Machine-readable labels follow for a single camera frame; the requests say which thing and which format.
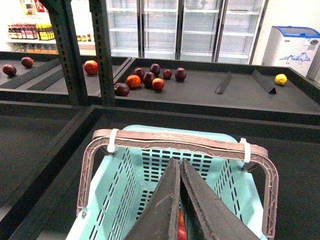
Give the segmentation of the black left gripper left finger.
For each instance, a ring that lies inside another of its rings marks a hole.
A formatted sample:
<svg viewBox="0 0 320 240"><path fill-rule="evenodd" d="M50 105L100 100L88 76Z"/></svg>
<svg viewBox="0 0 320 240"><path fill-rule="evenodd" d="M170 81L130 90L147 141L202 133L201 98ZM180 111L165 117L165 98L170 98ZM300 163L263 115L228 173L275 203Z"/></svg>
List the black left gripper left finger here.
<svg viewBox="0 0 320 240"><path fill-rule="evenodd" d="M126 234L126 240L178 238L180 176L179 162L171 158L146 208Z"/></svg>

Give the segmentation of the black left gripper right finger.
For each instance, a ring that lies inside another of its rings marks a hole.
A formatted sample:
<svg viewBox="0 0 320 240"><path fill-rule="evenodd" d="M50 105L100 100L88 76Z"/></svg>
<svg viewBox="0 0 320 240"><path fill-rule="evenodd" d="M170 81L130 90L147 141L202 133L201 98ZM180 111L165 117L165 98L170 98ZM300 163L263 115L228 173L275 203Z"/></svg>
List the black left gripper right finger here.
<svg viewBox="0 0 320 240"><path fill-rule="evenodd" d="M180 165L180 204L189 240L257 240L187 159Z"/></svg>

